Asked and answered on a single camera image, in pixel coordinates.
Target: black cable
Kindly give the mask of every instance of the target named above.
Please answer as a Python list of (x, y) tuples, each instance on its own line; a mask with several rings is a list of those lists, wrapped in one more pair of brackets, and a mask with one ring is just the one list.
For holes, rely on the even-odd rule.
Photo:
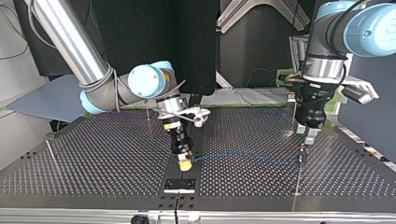
[(269, 69), (266, 69), (266, 68), (256, 68), (256, 69), (254, 69), (253, 71), (250, 72), (250, 74), (248, 75), (247, 83), (246, 83), (245, 85), (243, 85), (242, 88), (247, 87), (248, 84), (250, 84), (250, 80), (251, 80), (252, 75), (253, 75), (255, 72), (261, 71), (261, 70), (264, 71), (264, 72), (268, 72), (268, 73), (277, 71), (277, 70), (269, 70)]
[(178, 224), (177, 207), (178, 207), (178, 196), (177, 196), (176, 206), (175, 206), (175, 223), (176, 224)]
[(338, 18), (337, 22), (335, 23), (334, 27), (332, 28), (332, 32), (330, 33), (330, 49), (332, 50), (333, 53), (335, 53), (338, 57), (340, 57), (341, 60), (346, 60), (347, 57), (340, 54), (340, 52), (337, 50), (337, 48), (334, 45), (335, 41), (335, 32), (337, 31), (338, 26), (341, 24), (343, 19), (347, 16), (347, 14), (352, 11), (355, 7), (359, 6), (361, 3), (365, 2), (367, 0), (359, 0), (355, 4), (353, 4), (349, 9), (347, 9), (343, 14)]
[(9, 57), (5, 57), (5, 58), (0, 58), (0, 60), (6, 60), (6, 59), (12, 59), (12, 58), (16, 58), (16, 57), (19, 57), (19, 56), (21, 56), (22, 54), (24, 54), (27, 50), (29, 49), (29, 45), (28, 44), (26, 44), (26, 47), (25, 47), (25, 49), (21, 52), (21, 53), (18, 53), (18, 54), (15, 54), (15, 55), (12, 55), (12, 56), (9, 56)]
[(243, 101), (245, 101), (246, 103), (250, 104), (251, 107), (256, 107), (253, 103), (251, 103), (250, 101), (248, 101), (247, 99), (245, 99), (245, 97), (244, 97), (241, 93), (239, 93), (239, 91), (240, 91), (240, 90), (236, 91), (234, 94), (239, 95), (239, 96), (241, 97), (241, 99), (242, 99)]
[[(87, 26), (88, 16), (90, 15), (91, 10), (92, 10), (92, 1), (90, 1), (90, 3), (88, 4), (88, 9), (84, 16), (84, 21), (83, 21), (84, 27)], [(101, 57), (103, 57), (105, 55), (106, 55), (106, 52), (103, 52), (100, 54)]]
[(4, 115), (3, 117), (0, 117), (0, 119), (3, 119), (5, 117), (8, 117), (8, 116), (13, 115), (15, 113), (17, 113), (17, 111), (12, 111), (11, 113)]
[(344, 64), (343, 65), (343, 77), (341, 78), (340, 82), (338, 82), (338, 84), (333, 87), (332, 89), (329, 90), (329, 92), (327, 94), (325, 94), (324, 96), (322, 96), (321, 98), (318, 98), (315, 101), (311, 101), (311, 102), (299, 102), (297, 101), (297, 103), (299, 105), (313, 105), (316, 103), (319, 103), (323, 100), (325, 100), (327, 97), (329, 97), (333, 92), (335, 92), (344, 82), (344, 80), (347, 78), (347, 66)]
[(272, 84), (273, 83), (275, 83), (276, 82), (276, 79), (274, 79), (274, 80), (272, 80), (271, 82), (270, 82), (270, 92), (273, 94), (273, 95), (285, 95), (285, 92), (282, 92), (282, 93), (276, 93), (276, 92), (273, 92), (273, 88), (272, 88)]

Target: metal rod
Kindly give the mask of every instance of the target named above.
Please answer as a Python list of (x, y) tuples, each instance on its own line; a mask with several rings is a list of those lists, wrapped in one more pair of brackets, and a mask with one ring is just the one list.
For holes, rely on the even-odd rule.
[(294, 121), (296, 120), (296, 111), (297, 111), (297, 102), (294, 102), (294, 108), (293, 108), (293, 122), (291, 123), (291, 126), (294, 127)]
[(34, 1), (33, 12), (82, 85), (102, 79), (108, 70), (67, 0)]
[(149, 121), (149, 100), (145, 100), (145, 104), (146, 104), (146, 113), (148, 115), (148, 121)]
[(53, 160), (56, 161), (55, 154), (53, 153), (52, 147), (51, 147), (51, 145), (50, 145), (50, 141), (49, 141), (49, 140), (46, 140), (46, 144), (47, 144), (47, 147), (49, 148), (50, 156), (52, 157)]
[(299, 188), (300, 188), (300, 180), (301, 180), (301, 174), (303, 172), (303, 164), (300, 163), (300, 167), (298, 169), (298, 176), (297, 176), (297, 183), (296, 183), (296, 188), (294, 190), (294, 199), (293, 199), (293, 205), (291, 207), (291, 211), (294, 212), (296, 208), (296, 203), (297, 203), (297, 197), (300, 195), (299, 193)]

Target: white cable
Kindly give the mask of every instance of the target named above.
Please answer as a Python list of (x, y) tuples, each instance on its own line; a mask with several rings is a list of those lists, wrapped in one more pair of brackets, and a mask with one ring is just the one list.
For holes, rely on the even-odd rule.
[(115, 100), (116, 100), (116, 110), (117, 112), (120, 112), (120, 102), (119, 102), (119, 81), (120, 79), (117, 77), (117, 71), (108, 64), (107, 72), (105, 74), (105, 77), (99, 80), (98, 82), (95, 82), (93, 84), (88, 84), (88, 85), (82, 85), (81, 83), (78, 83), (78, 85), (85, 91), (85, 92), (92, 92), (96, 91), (99, 88), (103, 86), (111, 77), (114, 77), (114, 92), (115, 92)]
[(94, 18), (94, 17), (93, 17), (92, 11), (93, 11), (93, 7), (92, 7), (92, 0), (91, 0), (91, 2), (90, 2), (90, 14), (91, 14), (91, 19), (92, 19), (93, 24), (96, 26), (96, 28), (99, 29), (98, 23), (97, 23), (96, 20), (95, 20), (96, 14), (95, 14), (95, 18)]
[(55, 46), (51, 45), (49, 42), (47, 42), (47, 40), (45, 40), (39, 33), (38, 31), (35, 29), (35, 24), (33, 23), (33, 4), (34, 4), (35, 0), (31, 0), (30, 4), (28, 6), (27, 9), (27, 13), (28, 13), (28, 17), (29, 17), (29, 23), (30, 23), (30, 27), (33, 30), (33, 33), (35, 33), (35, 36), (37, 36), (37, 38), (39, 38), (44, 44), (46, 44), (47, 46), (56, 49)]
[(179, 114), (175, 114), (175, 113), (172, 113), (172, 112), (167, 112), (167, 111), (160, 110), (160, 109), (153, 109), (153, 111), (162, 112), (164, 114), (170, 114), (170, 115), (173, 115), (173, 116), (181, 118), (181, 119), (185, 119), (185, 120), (188, 120), (188, 121), (191, 121), (191, 122), (195, 122), (194, 119), (190, 119), (190, 118), (187, 118), (185, 116), (182, 116), (182, 115), (179, 115)]
[(174, 87), (172, 90), (170, 90), (168, 93), (166, 93), (166, 94), (164, 94), (164, 95), (161, 95), (161, 96), (159, 96), (159, 97), (156, 97), (156, 98), (154, 98), (154, 99), (162, 99), (162, 98), (165, 98), (165, 97), (169, 96), (170, 94), (172, 94), (173, 91), (179, 89), (185, 82), (186, 82), (186, 80), (181, 81), (180, 84), (178, 84), (177, 86), (175, 86), (175, 87)]

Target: perforated metal table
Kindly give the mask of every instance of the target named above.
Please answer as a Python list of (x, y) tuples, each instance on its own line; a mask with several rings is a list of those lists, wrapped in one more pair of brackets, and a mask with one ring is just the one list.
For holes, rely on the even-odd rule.
[[(79, 120), (0, 172), (0, 208), (396, 213), (396, 174), (330, 123), (309, 148), (295, 197), (303, 138), (291, 110), (211, 112), (203, 129), (190, 129), (204, 159), (184, 174), (156, 113)], [(170, 178), (195, 179), (195, 193), (164, 194)]]

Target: grey panel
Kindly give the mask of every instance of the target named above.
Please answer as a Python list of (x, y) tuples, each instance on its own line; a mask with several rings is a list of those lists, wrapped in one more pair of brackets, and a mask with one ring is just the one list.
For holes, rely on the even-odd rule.
[(75, 76), (62, 76), (22, 96), (7, 108), (46, 119), (72, 122), (85, 112), (79, 100), (80, 92)]
[(369, 81), (379, 94), (379, 99), (367, 105), (348, 102), (342, 105), (339, 121), (350, 131), (396, 162), (396, 76), (394, 64), (396, 55), (375, 59), (355, 56), (350, 75)]

